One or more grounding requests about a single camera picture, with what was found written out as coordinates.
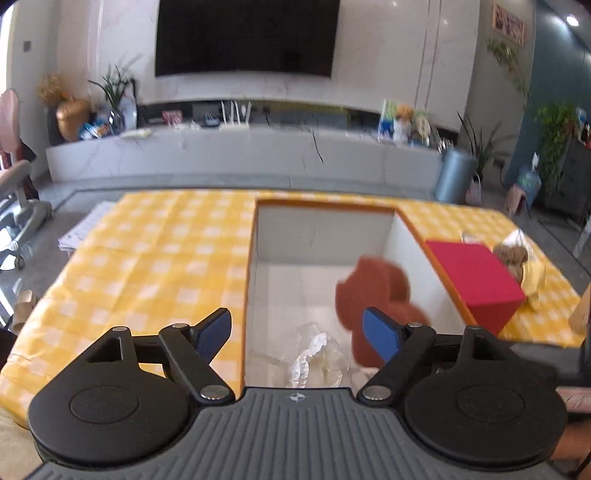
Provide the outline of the white marble TV console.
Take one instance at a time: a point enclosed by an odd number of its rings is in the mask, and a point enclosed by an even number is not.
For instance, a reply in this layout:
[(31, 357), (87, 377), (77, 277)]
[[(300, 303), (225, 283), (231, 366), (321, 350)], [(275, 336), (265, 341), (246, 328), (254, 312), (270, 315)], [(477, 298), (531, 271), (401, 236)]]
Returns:
[(438, 151), (356, 132), (266, 125), (158, 127), (146, 137), (111, 136), (50, 147), (51, 178), (68, 182), (158, 175), (280, 176), (431, 190)]

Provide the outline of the potted green floor plant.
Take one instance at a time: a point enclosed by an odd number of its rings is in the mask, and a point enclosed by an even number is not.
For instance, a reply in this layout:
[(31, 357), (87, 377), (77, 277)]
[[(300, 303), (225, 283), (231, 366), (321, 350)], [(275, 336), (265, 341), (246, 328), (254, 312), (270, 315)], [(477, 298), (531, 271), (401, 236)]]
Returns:
[(475, 172), (472, 176), (474, 181), (479, 182), (483, 179), (483, 173), (485, 167), (490, 163), (497, 161), (501, 162), (501, 166), (505, 165), (506, 160), (510, 157), (510, 152), (504, 150), (504, 145), (516, 138), (515, 134), (499, 135), (502, 122), (499, 121), (490, 132), (489, 136), (486, 137), (483, 133), (483, 129), (476, 129), (471, 118), (468, 114), (462, 116), (460, 113), (457, 114), (462, 131), (468, 138), (469, 150), (473, 157), (477, 160)]

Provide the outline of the framed wall picture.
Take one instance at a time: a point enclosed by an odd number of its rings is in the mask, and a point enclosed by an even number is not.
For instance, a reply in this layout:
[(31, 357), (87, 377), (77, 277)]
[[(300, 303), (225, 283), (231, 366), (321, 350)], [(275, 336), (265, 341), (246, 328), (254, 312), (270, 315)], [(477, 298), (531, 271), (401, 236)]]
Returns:
[(498, 3), (493, 4), (492, 26), (513, 43), (519, 46), (525, 44), (526, 23)]

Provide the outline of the water bottle jug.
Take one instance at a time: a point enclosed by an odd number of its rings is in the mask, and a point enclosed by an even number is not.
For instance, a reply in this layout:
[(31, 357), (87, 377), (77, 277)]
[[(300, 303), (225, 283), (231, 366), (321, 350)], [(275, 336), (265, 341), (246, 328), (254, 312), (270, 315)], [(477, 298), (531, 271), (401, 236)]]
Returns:
[(538, 173), (539, 156), (534, 153), (528, 166), (519, 170), (516, 183), (525, 194), (526, 206), (530, 210), (536, 200), (542, 186), (542, 180)]

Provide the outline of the pink desk chair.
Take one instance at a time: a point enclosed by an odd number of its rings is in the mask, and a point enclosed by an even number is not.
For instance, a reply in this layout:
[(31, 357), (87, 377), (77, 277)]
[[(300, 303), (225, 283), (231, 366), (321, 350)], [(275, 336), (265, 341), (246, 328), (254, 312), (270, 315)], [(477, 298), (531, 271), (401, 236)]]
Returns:
[(1, 201), (14, 199), (18, 211), (1, 215), (1, 229), (17, 231), (1, 250), (1, 262), (14, 259), (14, 267), (22, 270), (26, 260), (24, 248), (31, 237), (53, 215), (52, 205), (39, 199), (32, 182), (32, 164), (25, 157), (36, 158), (20, 135), (19, 97), (14, 89), (1, 94)]

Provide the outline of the small teddy on console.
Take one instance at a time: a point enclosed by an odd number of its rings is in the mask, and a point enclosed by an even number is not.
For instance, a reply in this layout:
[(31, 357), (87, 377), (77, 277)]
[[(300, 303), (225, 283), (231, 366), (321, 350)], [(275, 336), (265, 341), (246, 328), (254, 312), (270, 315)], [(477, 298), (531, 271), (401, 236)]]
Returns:
[(412, 134), (414, 108), (407, 104), (398, 104), (394, 112), (393, 141), (407, 143)]

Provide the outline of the brown teddy bear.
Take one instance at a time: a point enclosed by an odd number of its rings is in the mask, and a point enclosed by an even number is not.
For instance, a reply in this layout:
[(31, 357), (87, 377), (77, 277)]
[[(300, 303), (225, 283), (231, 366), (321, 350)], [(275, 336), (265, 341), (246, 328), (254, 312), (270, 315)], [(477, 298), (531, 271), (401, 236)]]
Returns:
[(528, 261), (528, 251), (523, 246), (497, 244), (493, 254), (507, 268), (512, 278), (519, 284), (523, 281), (524, 264)]

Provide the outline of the stack of white papers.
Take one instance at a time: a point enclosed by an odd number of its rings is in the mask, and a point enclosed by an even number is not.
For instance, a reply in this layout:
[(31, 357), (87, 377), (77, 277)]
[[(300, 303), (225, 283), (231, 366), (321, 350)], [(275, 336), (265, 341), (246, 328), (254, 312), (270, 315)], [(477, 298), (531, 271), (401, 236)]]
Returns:
[(69, 253), (75, 251), (114, 205), (113, 201), (102, 201), (95, 205), (80, 222), (57, 240), (58, 249)]

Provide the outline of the red box lid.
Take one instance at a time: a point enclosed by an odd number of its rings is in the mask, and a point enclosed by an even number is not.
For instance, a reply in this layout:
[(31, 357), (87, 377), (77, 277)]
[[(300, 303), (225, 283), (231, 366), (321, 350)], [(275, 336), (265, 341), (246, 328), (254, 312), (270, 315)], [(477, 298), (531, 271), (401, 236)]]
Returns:
[(509, 270), (485, 245), (429, 240), (475, 322), (498, 336), (526, 296)]

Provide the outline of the trailing ivy plant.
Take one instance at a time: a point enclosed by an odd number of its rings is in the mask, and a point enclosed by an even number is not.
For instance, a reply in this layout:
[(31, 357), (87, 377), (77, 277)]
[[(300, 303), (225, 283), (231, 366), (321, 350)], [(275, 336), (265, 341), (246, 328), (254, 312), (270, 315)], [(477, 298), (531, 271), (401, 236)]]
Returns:
[(539, 174), (544, 192), (549, 195), (562, 178), (561, 160), (570, 138), (576, 132), (578, 120), (572, 104), (551, 103), (536, 116), (540, 124)]

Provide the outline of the orange cardboard storage box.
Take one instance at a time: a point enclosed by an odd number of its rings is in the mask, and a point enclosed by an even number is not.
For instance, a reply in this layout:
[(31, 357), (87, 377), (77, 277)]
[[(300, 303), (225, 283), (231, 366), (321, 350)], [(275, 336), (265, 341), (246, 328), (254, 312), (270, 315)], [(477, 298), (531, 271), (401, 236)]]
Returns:
[(352, 333), (335, 313), (335, 287), (362, 256), (400, 266), (411, 302), (437, 332), (460, 334), (473, 323), (443, 267), (400, 209), (264, 201), (256, 209), (249, 265), (246, 386), (287, 387), (297, 328), (308, 323), (327, 331), (349, 356), (349, 388), (359, 390), (375, 374), (373, 367), (356, 363)]

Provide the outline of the black wall television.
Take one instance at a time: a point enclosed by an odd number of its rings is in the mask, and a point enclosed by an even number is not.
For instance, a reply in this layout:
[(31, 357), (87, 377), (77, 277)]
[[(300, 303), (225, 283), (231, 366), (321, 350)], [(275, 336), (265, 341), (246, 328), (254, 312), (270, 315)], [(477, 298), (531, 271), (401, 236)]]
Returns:
[(338, 1), (161, 1), (154, 73), (330, 77), (338, 20)]

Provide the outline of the woven pink basket bag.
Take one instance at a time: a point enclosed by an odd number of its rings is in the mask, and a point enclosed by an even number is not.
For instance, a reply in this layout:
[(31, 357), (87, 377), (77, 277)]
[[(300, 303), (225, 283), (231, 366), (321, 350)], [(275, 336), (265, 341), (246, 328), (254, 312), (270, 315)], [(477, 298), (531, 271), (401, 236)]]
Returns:
[(465, 201), (467, 205), (473, 207), (480, 207), (482, 204), (482, 181), (477, 173), (472, 177)]

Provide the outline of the green plant in vase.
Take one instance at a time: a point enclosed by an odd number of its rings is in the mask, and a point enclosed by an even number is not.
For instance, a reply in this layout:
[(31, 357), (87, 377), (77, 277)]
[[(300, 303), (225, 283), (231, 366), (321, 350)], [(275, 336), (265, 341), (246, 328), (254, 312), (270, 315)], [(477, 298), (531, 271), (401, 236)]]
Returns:
[(134, 83), (130, 69), (138, 59), (139, 56), (134, 56), (121, 65), (109, 65), (106, 74), (102, 76), (101, 82), (88, 79), (89, 84), (98, 87), (102, 91), (105, 101), (109, 105), (107, 123), (113, 135), (119, 135), (124, 131), (125, 120), (120, 104), (127, 87)]

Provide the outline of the red-brown plush toy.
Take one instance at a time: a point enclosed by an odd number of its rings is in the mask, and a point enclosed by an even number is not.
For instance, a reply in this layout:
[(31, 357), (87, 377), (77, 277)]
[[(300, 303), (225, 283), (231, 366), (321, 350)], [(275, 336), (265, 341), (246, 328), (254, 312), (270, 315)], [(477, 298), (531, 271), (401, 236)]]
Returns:
[(381, 367), (384, 360), (363, 334), (363, 312), (376, 307), (397, 323), (431, 325), (428, 316), (410, 301), (407, 274), (400, 266), (378, 257), (362, 256), (346, 280), (335, 287), (335, 313), (352, 333), (352, 352), (363, 367)]

